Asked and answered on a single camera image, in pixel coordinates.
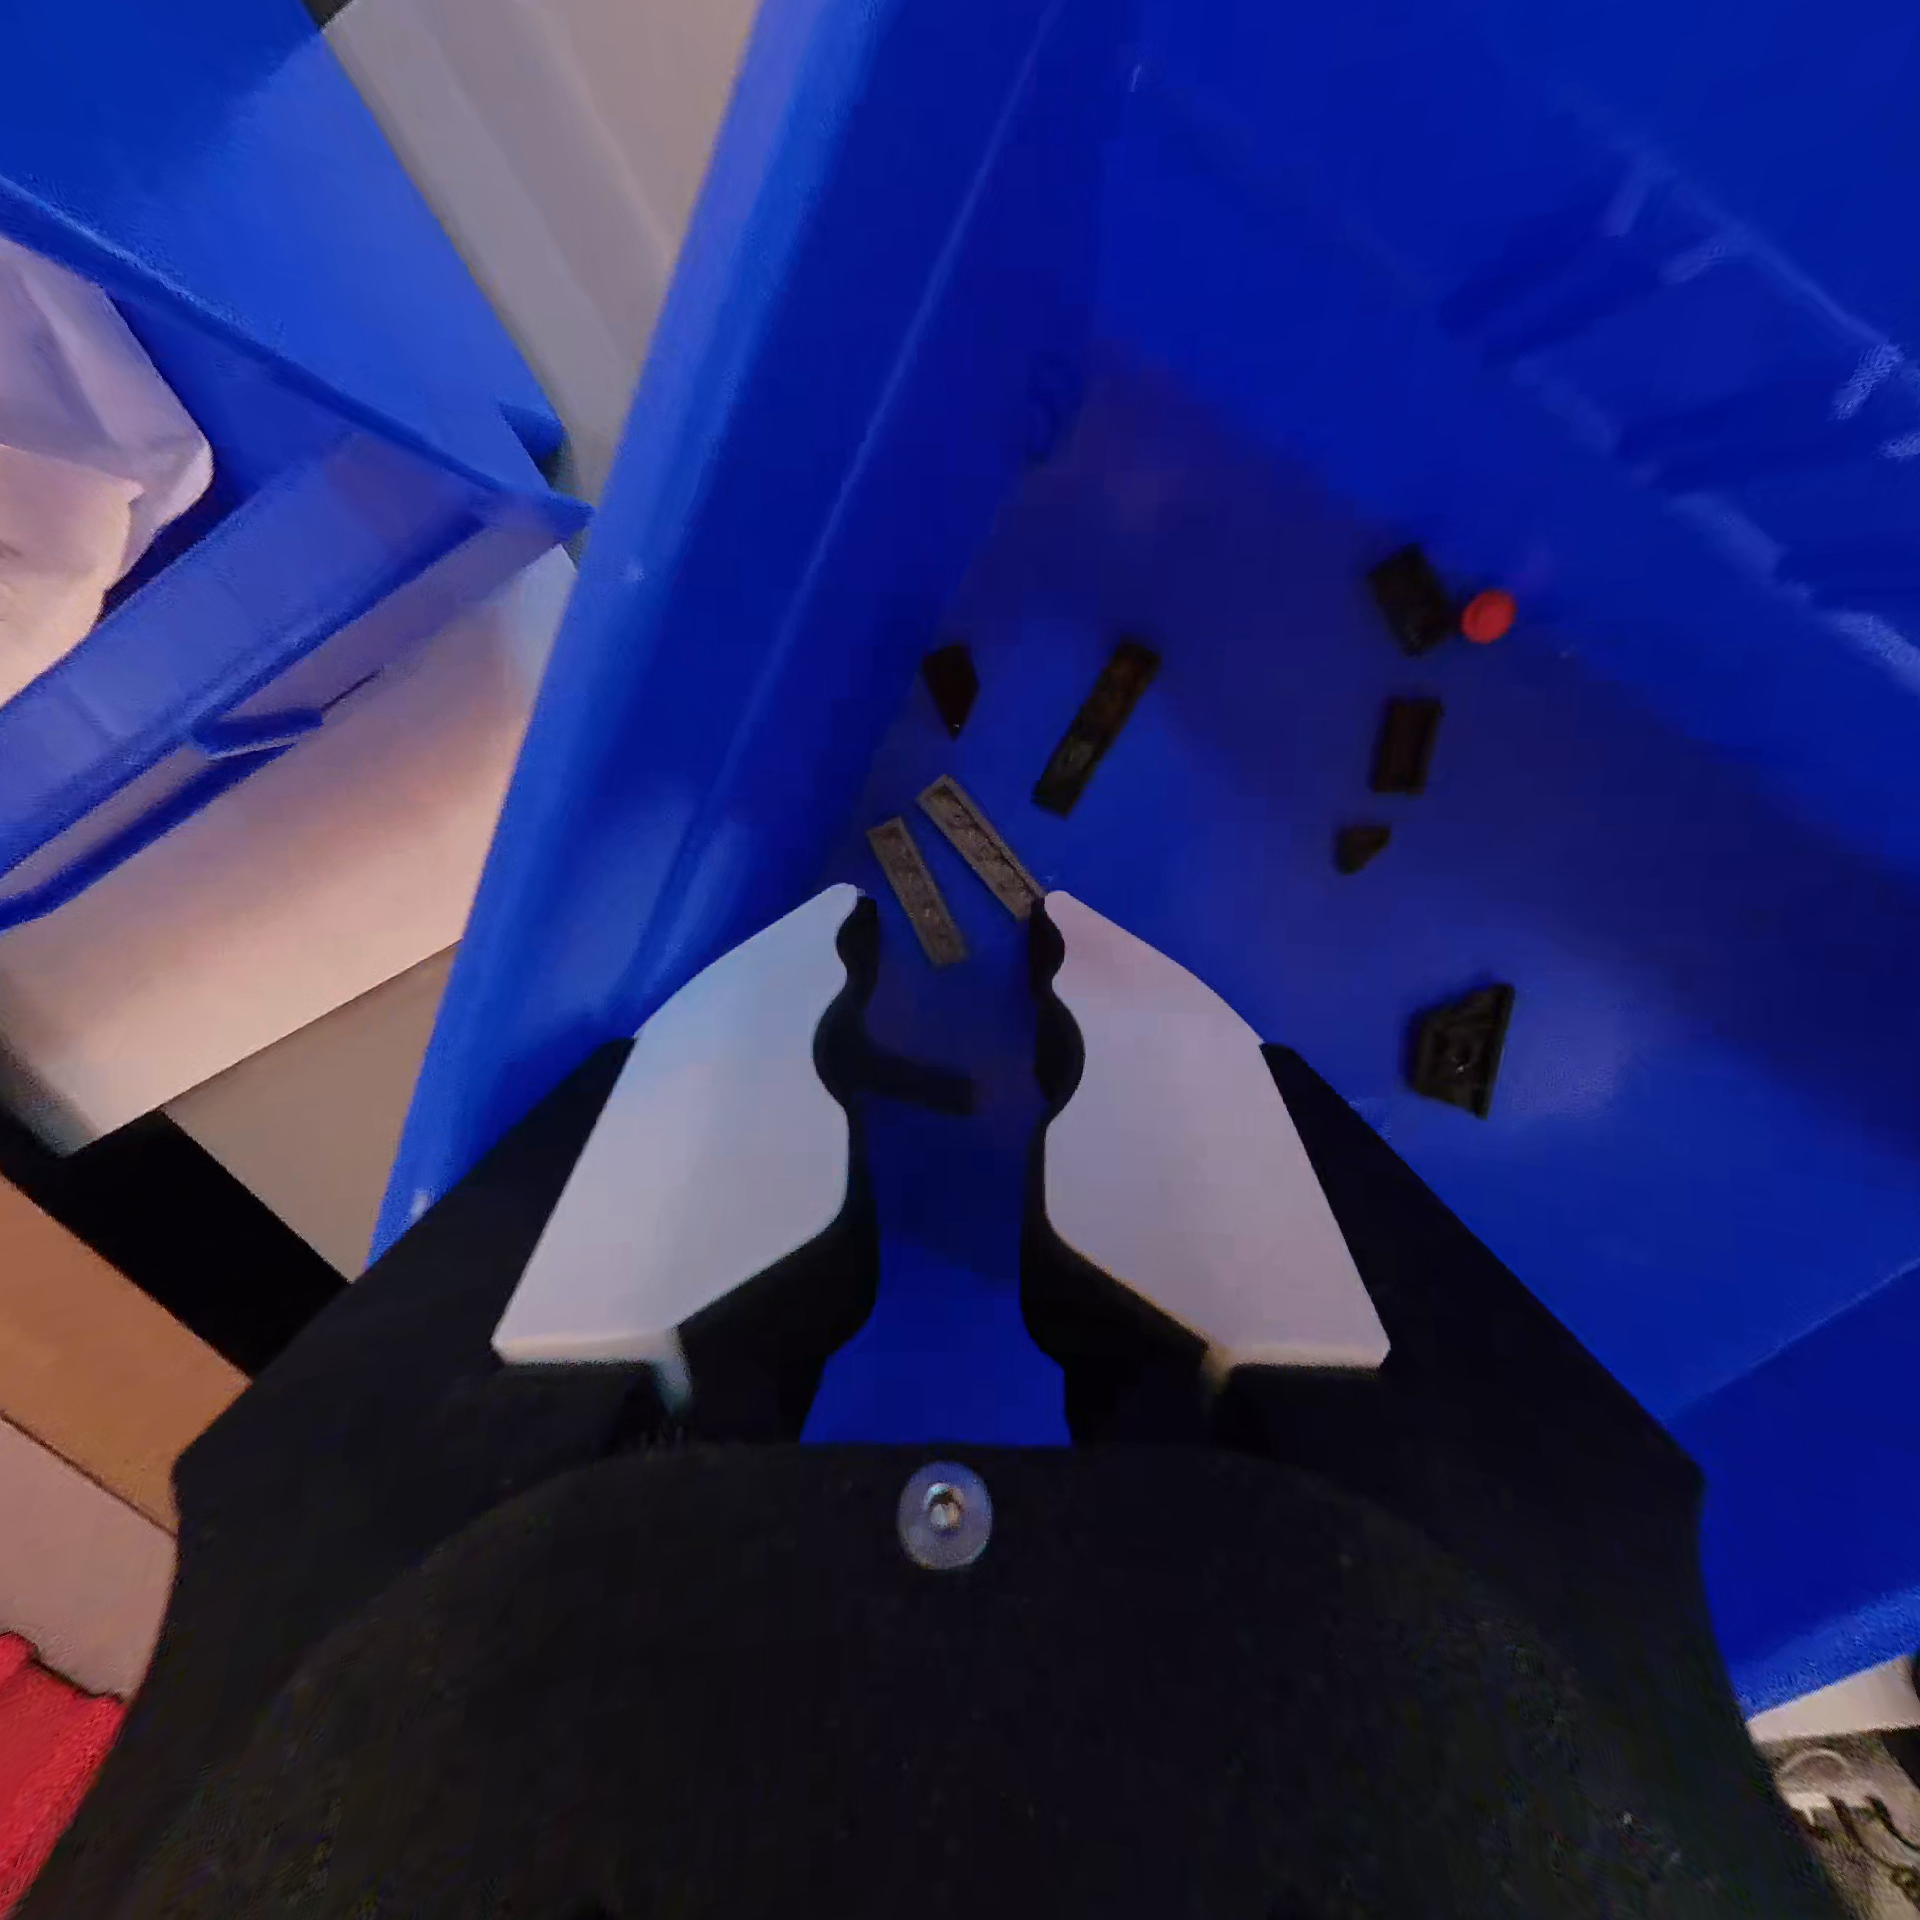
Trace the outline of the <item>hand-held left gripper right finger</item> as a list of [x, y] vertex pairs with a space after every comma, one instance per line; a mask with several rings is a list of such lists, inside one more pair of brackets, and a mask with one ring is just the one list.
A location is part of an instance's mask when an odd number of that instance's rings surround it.
[[1026, 933], [1024, 1326], [1069, 1413], [1208, 1402], [1249, 1372], [1377, 1378], [1388, 1328], [1256, 1025], [1073, 893]]

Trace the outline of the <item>small lego pieces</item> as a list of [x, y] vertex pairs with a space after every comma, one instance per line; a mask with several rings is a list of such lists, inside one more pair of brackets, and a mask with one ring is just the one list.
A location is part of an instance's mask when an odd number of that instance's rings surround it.
[[[1392, 639], [1412, 657], [1425, 657], [1451, 639], [1498, 642], [1521, 616], [1521, 601], [1507, 588], [1451, 594], [1418, 543], [1372, 565], [1364, 588]], [[1032, 800], [1041, 812], [1068, 818], [1076, 808], [1158, 671], [1162, 653], [1154, 647], [1131, 638], [1114, 644], [1034, 784]], [[947, 732], [963, 734], [978, 688], [966, 644], [950, 642], [929, 653], [922, 676]], [[1372, 796], [1411, 800], [1427, 791], [1443, 717], [1445, 705], [1434, 695], [1396, 695], [1385, 701], [1368, 768]], [[960, 782], [949, 774], [934, 780], [918, 792], [914, 808], [1005, 913], [1018, 922], [1032, 918], [1044, 895], [1038, 874]], [[965, 933], [910, 821], [888, 818], [873, 824], [866, 839], [923, 957], [938, 969], [963, 964], [970, 956]], [[1409, 1045], [1409, 1087], [1477, 1119], [1491, 1118], [1515, 997], [1510, 985], [1494, 983], [1419, 1014]]]

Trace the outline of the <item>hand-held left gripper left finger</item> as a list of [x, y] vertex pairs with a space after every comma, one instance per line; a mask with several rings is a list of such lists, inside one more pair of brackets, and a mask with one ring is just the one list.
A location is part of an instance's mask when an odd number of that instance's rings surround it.
[[693, 1399], [693, 1322], [827, 1234], [852, 1180], [816, 1040], [873, 900], [829, 885], [714, 957], [634, 1033], [492, 1333], [509, 1367], [637, 1362]]

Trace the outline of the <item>red plastic bin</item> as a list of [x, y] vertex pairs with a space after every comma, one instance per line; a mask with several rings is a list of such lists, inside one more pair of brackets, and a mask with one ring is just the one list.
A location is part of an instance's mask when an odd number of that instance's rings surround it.
[[29, 1640], [3, 1637], [3, 1916], [73, 1822], [126, 1713], [124, 1698], [73, 1687]]

